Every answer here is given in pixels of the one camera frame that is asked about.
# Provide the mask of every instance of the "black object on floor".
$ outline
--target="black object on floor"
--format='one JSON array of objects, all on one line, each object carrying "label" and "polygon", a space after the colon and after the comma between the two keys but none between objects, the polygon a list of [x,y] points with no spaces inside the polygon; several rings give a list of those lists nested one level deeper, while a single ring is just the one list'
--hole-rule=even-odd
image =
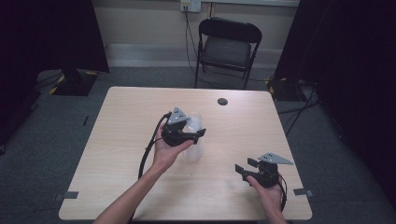
[{"label": "black object on floor", "polygon": [[274,101],[306,102],[306,97],[298,84],[287,80],[269,80],[266,86]]},{"label": "black object on floor", "polygon": [[51,89],[54,95],[88,96],[97,78],[97,73],[77,71],[72,77],[63,75]]}]

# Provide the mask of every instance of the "hand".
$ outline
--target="hand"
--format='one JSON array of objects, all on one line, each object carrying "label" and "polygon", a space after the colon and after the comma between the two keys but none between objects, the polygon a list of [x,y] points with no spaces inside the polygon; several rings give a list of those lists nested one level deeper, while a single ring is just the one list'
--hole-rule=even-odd
[{"label": "hand", "polygon": [[156,134],[157,141],[155,142],[154,162],[152,163],[152,167],[157,167],[162,173],[164,173],[175,162],[178,154],[187,149],[194,142],[192,140],[188,140],[177,147],[170,147],[161,139],[162,131],[163,124],[160,126]]},{"label": "hand", "polygon": [[247,181],[259,193],[264,214],[268,218],[269,222],[286,223],[285,218],[283,218],[282,211],[280,210],[282,200],[282,190],[280,186],[275,185],[271,188],[265,189],[252,176],[247,176]]}]

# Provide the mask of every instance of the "bare arm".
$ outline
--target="bare arm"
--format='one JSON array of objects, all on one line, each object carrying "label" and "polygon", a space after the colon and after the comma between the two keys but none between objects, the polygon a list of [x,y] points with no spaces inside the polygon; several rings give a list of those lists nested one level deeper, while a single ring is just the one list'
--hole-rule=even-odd
[{"label": "bare arm", "polygon": [[[157,139],[161,138],[162,128],[163,126],[157,132]],[[175,162],[177,155],[192,144],[190,140],[178,147],[169,147],[163,140],[158,140],[155,144],[154,161],[151,167],[93,223],[127,223],[157,180]]]},{"label": "bare arm", "polygon": [[275,185],[269,189],[265,189],[252,176],[248,176],[247,181],[259,193],[262,209],[268,221],[271,224],[286,224],[286,220],[280,210],[282,197],[280,186]]}]

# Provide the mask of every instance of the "table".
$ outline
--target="table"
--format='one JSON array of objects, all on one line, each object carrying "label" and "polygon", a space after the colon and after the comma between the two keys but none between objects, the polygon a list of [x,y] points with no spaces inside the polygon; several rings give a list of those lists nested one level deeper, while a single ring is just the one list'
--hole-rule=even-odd
[{"label": "table", "polygon": [[[219,105],[225,98],[227,105]],[[137,208],[139,220],[260,220],[257,192],[235,172],[237,163],[255,171],[247,158],[273,152],[293,161],[271,95],[266,91],[226,91],[113,87],[92,129],[59,216],[95,219],[136,181],[139,163],[163,114],[178,106],[204,119],[205,151],[196,163],[182,154]],[[152,162],[150,152],[145,169]],[[294,165],[279,165],[288,183],[286,219],[309,219],[303,184]]]}]

